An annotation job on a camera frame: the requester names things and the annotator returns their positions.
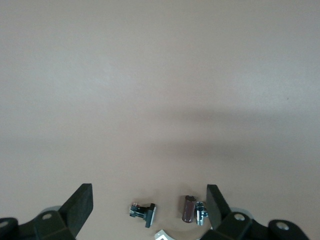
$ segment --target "beige table surface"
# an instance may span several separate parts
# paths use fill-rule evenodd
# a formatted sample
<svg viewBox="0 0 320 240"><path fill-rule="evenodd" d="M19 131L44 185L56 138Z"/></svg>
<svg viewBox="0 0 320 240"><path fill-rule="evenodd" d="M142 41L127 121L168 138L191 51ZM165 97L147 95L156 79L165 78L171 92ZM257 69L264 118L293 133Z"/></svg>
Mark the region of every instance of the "beige table surface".
<svg viewBox="0 0 320 240"><path fill-rule="evenodd" d="M181 196L320 237L320 1L0 1L0 216L93 184L78 240L194 240ZM158 206L154 224L132 202Z"/></svg>

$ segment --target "capacitor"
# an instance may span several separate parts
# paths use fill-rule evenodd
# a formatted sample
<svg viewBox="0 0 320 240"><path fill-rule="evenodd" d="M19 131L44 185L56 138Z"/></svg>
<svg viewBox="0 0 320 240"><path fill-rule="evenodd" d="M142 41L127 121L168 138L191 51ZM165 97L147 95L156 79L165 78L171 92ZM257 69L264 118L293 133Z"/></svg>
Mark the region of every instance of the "capacitor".
<svg viewBox="0 0 320 240"><path fill-rule="evenodd" d="M195 216L195 207L197 199L192 195L185 196L182 220L185 223L192 223Z"/></svg>

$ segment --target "screw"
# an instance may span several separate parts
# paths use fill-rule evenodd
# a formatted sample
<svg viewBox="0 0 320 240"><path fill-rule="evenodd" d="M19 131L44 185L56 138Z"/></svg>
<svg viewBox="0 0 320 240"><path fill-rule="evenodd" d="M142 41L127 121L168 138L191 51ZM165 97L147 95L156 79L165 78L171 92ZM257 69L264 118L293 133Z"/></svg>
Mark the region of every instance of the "screw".
<svg viewBox="0 0 320 240"><path fill-rule="evenodd" d="M42 216L42 220L47 220L47 219L50 219L51 217L52 217L51 213L48 213Z"/></svg>
<svg viewBox="0 0 320 240"><path fill-rule="evenodd" d="M244 220L246 220L245 216L243 216L243 215L240 214L240 213L236 213L236 214L234 215L234 218L237 219L238 221L244 221Z"/></svg>
<svg viewBox="0 0 320 240"><path fill-rule="evenodd" d="M285 230L285 231L289 230L289 226L282 221L278 221L276 223L276 226L281 230Z"/></svg>
<svg viewBox="0 0 320 240"><path fill-rule="evenodd" d="M8 225L8 221L0 222L0 228L3 228Z"/></svg>

